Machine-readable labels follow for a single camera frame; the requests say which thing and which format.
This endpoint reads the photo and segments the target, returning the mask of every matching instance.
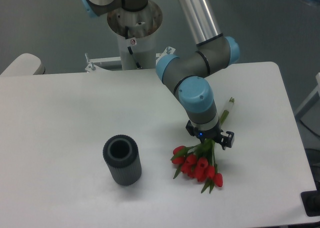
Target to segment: metal bolt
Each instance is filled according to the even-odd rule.
[[[95,64],[93,62],[91,62],[91,70],[93,70],[93,71],[96,70]]]
[[[172,50],[171,47],[168,46],[168,47],[166,48],[166,53],[169,55],[171,50]]]

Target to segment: white table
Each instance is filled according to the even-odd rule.
[[[315,190],[279,68],[236,64],[208,78],[233,148],[217,146],[223,188],[180,175],[173,148],[195,145],[188,117],[154,70],[0,78],[0,227],[251,228],[317,222],[300,193]],[[138,144],[142,176],[117,185],[104,143]]]

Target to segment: gray floor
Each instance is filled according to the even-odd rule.
[[[172,46],[182,57],[193,53],[178,1],[154,1],[164,16],[157,52]],[[239,62],[277,63],[296,109],[320,72],[320,7],[298,0],[210,1],[223,33],[241,47]],[[0,73],[23,53],[39,57],[49,74],[83,72],[86,52],[91,58],[119,55],[106,16],[90,19],[80,0],[0,0],[0,10]],[[319,104],[303,119],[320,133]],[[305,147],[320,147],[306,129],[300,127],[300,132]]]

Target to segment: green stem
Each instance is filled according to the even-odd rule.
[[[197,146],[198,146],[198,145],[195,145],[195,146],[186,146],[185,149],[187,149],[187,150],[189,151],[189,150],[191,150],[192,148],[195,148],[195,147],[197,147]]]
[[[208,161],[209,161],[210,166],[214,165],[214,160],[213,160],[214,148],[215,147],[212,145],[211,149],[210,149],[209,157],[208,157]]]
[[[211,148],[211,139],[205,139],[204,143],[198,144],[194,149],[194,154],[200,158],[205,155]]]
[[[213,156],[213,165],[214,166],[216,166],[215,144],[216,144],[216,142],[212,140],[212,156]]]
[[[229,115],[229,111],[227,111],[226,109],[223,111],[221,117],[220,117],[220,123],[221,125],[225,122],[225,120],[227,119]]]

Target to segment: ribbed rubber sleeve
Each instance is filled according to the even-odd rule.
[[[141,176],[142,169],[139,156],[127,167],[115,168],[107,163],[115,182],[122,186],[130,186]]]
[[[116,183],[129,186],[141,176],[142,168],[136,142],[127,135],[110,138],[103,147],[103,158]]]

